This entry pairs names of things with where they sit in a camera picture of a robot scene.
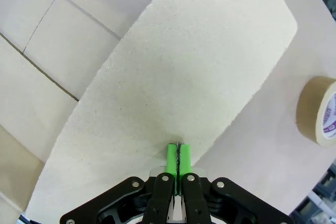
silver bolt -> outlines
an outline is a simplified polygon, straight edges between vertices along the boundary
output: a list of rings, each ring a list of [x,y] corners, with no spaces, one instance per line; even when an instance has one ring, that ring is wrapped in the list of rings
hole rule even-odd
[[[221,181],[217,182],[217,187],[223,188],[224,187],[224,183],[221,182]]]
[[[138,186],[139,186],[139,182],[134,181],[134,182],[132,183],[132,186],[133,186],[133,187],[138,187]]]
[[[193,175],[188,175],[187,180],[188,181],[194,181],[195,177]]]

white tape core label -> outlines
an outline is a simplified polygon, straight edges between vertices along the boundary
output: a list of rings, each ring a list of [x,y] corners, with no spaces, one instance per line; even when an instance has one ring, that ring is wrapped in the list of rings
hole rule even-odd
[[[336,136],[336,93],[329,100],[324,112],[323,135],[326,138]]]

beige masking tape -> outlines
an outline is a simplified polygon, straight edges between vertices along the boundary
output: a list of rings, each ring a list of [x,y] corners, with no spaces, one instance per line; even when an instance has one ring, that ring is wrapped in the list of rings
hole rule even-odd
[[[298,102],[297,125],[323,147],[336,143],[336,79],[317,76],[306,84]]]

roll of tape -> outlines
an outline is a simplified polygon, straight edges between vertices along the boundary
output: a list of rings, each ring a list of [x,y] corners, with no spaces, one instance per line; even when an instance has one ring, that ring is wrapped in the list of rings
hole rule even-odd
[[[297,126],[323,147],[336,143],[336,79],[317,76],[303,88],[297,107]]]

white table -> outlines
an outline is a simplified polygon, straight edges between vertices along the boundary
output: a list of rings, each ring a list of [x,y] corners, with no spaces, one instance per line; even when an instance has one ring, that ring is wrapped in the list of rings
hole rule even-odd
[[[206,169],[209,179],[230,178],[289,214],[336,157],[336,146],[322,148],[296,127],[305,83],[316,75],[336,78],[336,23],[322,0],[285,2],[298,23],[295,38],[260,91],[196,166]]]

